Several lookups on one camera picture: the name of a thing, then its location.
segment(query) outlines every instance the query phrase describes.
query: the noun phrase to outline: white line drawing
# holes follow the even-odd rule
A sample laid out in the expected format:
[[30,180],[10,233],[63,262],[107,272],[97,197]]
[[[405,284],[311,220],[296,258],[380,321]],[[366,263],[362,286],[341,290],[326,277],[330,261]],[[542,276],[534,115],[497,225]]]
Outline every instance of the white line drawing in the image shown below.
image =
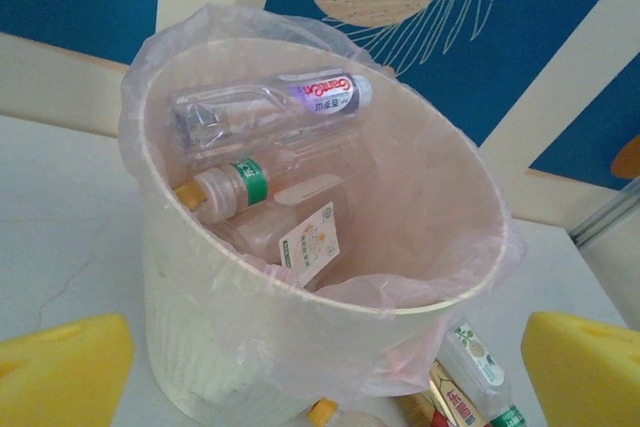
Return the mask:
[[[377,62],[392,66],[396,75],[400,75],[416,62],[424,64],[438,45],[442,45],[442,53],[446,54],[468,18],[473,22],[470,40],[478,37],[487,23],[494,0],[430,0],[414,15],[383,26],[374,26],[376,14],[372,12],[378,9],[381,12],[378,15],[388,18],[394,9],[399,12],[408,4],[400,6],[399,0],[387,3],[376,0],[375,5],[371,5],[371,0],[369,5],[359,0],[326,0],[325,3],[339,5],[344,14],[342,20],[326,16],[325,22],[338,28],[347,26],[344,30],[352,40],[367,49]],[[354,16],[358,9],[366,10],[367,18],[374,20],[356,28],[353,23],[344,21],[345,17]]]

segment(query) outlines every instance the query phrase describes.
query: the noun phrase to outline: yellow bottle cap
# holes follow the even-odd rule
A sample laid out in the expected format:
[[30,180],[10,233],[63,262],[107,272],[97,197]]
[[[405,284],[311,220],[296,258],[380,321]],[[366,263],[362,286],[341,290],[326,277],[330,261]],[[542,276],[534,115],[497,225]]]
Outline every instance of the yellow bottle cap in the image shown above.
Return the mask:
[[178,200],[192,212],[202,202],[207,200],[204,190],[202,190],[202,187],[200,187],[200,184],[195,179],[190,180],[186,184],[182,184],[174,192]]
[[338,404],[329,399],[322,399],[311,407],[307,417],[315,427],[324,427],[336,410],[338,410]]

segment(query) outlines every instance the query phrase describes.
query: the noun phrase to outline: plastic bag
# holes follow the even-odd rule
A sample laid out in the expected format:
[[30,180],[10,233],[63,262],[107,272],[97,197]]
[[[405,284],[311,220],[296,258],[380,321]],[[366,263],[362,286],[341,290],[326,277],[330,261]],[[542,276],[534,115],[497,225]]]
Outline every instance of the plastic bag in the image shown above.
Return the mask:
[[[313,295],[185,211],[171,189],[186,173],[164,127],[172,91],[323,66],[371,82],[362,126],[381,172],[354,248]],[[238,379],[250,371],[305,399],[424,390],[455,305],[519,262],[523,246],[476,147],[384,72],[321,22],[209,5],[148,39],[123,81],[120,147],[143,196],[145,257],[206,318],[201,330]]]

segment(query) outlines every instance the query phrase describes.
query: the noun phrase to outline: green bottle label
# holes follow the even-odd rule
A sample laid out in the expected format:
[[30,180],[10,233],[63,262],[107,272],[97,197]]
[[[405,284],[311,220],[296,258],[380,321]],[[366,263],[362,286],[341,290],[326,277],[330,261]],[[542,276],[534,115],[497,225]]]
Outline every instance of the green bottle label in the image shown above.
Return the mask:
[[524,425],[524,417],[515,405],[491,421],[492,427],[520,427],[522,425]]
[[269,191],[267,177],[257,162],[245,159],[242,162],[231,165],[238,171],[244,181],[244,185],[247,186],[249,205],[257,204],[267,198]]

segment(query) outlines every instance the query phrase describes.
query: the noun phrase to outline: white trash can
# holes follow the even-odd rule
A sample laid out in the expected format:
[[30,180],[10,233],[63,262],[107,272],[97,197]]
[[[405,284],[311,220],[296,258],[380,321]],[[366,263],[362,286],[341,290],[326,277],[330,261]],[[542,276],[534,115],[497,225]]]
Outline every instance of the white trash can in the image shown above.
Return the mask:
[[[369,395],[400,393],[399,383],[410,384],[406,372],[401,382],[395,382],[393,375],[385,377],[378,372],[380,362],[393,364],[389,352],[403,352],[407,342],[430,332],[433,342],[414,342],[404,350],[418,345],[430,363],[455,304],[487,290],[496,275],[517,260],[519,249],[509,214],[477,150],[422,97],[353,58],[302,43],[251,38],[246,32],[236,34],[219,28],[225,15],[237,12],[239,17],[245,16],[245,24],[261,16],[274,17],[208,6],[145,43],[123,82],[120,144],[127,168],[138,179],[144,204],[147,344],[158,384],[178,408],[204,424],[280,425],[316,400],[310,397],[316,393],[314,382],[331,385],[331,376],[338,376],[335,384],[344,385],[348,393],[354,388]],[[484,270],[479,280],[452,298],[424,306],[409,300],[408,307],[374,308],[297,290],[268,278],[218,243],[174,197],[171,187],[176,179],[182,179],[183,172],[165,135],[169,92],[328,65],[344,66],[370,80],[373,101],[368,109],[379,118],[370,130],[365,128],[373,150],[376,136],[388,135],[402,144],[425,121],[434,142],[447,143],[446,152],[438,151],[434,159],[428,151],[416,154],[412,146],[398,148],[406,148],[406,155],[417,155],[416,159],[424,157],[424,162],[439,162],[432,176],[419,175],[407,182],[417,186],[445,182],[440,178],[451,176],[450,185],[438,185],[439,191],[448,186],[446,195],[453,214],[445,212],[442,202],[429,204],[430,195],[421,196],[421,205],[413,211],[427,209],[434,219],[443,220],[437,229],[407,234],[419,235],[433,252],[444,252],[442,246],[447,244],[442,255],[449,255],[452,265],[440,262],[442,272],[434,274],[436,280],[450,271],[447,280],[455,283],[456,278],[467,278],[469,269],[477,267],[473,262],[455,264],[456,244],[451,239],[459,232],[482,231],[493,240],[481,247]],[[378,158],[389,155],[392,161],[398,152],[375,154]],[[427,265],[429,259],[416,268]],[[305,351],[292,342],[296,332],[307,346]],[[349,368],[328,368],[335,362],[336,352]],[[296,377],[296,365],[301,366],[301,376],[306,368],[314,372],[316,377],[308,379],[308,389],[304,378]],[[325,367],[326,377],[322,377]],[[372,375],[378,375],[379,381],[371,381]]]

